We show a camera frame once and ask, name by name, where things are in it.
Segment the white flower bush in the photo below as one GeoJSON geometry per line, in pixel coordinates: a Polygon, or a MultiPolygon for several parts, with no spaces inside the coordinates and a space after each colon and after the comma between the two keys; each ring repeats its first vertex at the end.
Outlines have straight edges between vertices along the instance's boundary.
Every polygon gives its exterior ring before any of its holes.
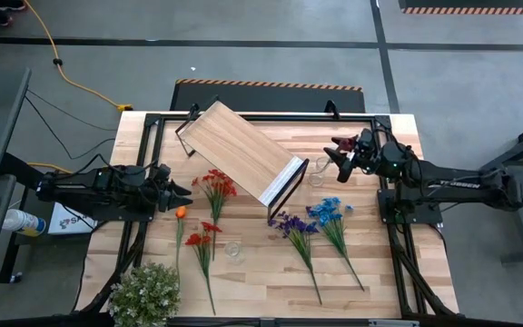
{"type": "Polygon", "coordinates": [[[117,326],[166,326],[179,311],[177,271],[162,264],[147,263],[123,275],[111,286],[108,311],[117,326]]]}

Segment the purple flower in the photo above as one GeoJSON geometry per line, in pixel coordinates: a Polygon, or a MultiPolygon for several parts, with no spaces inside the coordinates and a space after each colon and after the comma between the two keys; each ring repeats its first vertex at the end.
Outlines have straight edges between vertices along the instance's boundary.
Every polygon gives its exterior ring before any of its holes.
{"type": "Polygon", "coordinates": [[[274,227],[277,230],[283,232],[283,237],[288,237],[292,230],[297,230],[300,233],[317,233],[316,223],[307,224],[300,217],[294,215],[290,216],[286,212],[280,213],[277,216],[281,217],[281,222],[277,222],[274,219],[271,219],[268,222],[268,225],[274,227]]]}

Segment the glass cup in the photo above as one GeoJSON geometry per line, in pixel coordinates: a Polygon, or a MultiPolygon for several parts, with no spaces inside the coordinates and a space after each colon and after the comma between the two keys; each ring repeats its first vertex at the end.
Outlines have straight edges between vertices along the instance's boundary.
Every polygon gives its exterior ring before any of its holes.
{"type": "Polygon", "coordinates": [[[245,260],[242,253],[242,246],[237,242],[229,242],[225,244],[224,251],[229,263],[240,264],[245,260]]]}
{"type": "Polygon", "coordinates": [[[324,175],[326,174],[326,169],[332,163],[330,157],[323,156],[316,159],[316,168],[314,173],[308,175],[308,183],[312,186],[322,186],[324,183],[324,175]]]}

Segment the hazard stripe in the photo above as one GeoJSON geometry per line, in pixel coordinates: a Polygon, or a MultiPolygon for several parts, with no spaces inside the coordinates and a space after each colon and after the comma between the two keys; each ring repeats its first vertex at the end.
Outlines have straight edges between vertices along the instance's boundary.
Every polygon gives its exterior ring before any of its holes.
{"type": "Polygon", "coordinates": [[[402,8],[404,14],[414,15],[523,15],[523,8],[467,8],[467,7],[408,7],[402,8]]]}
{"type": "Polygon", "coordinates": [[[266,86],[266,87],[293,87],[321,90],[345,90],[362,92],[362,87],[331,85],[331,84],[303,84],[303,83],[284,83],[284,82],[253,82],[253,81],[231,81],[213,80],[198,78],[181,78],[175,81],[176,84],[218,84],[218,85],[244,85],[244,86],[266,86]]]}

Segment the black table leg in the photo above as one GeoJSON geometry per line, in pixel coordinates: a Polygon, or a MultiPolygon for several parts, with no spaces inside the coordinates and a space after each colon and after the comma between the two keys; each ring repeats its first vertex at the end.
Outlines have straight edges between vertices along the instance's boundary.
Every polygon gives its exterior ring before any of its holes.
{"type": "Polygon", "coordinates": [[[0,174],[12,174],[17,182],[35,190],[37,184],[44,176],[37,169],[12,154],[5,153],[0,164],[0,174]]]}

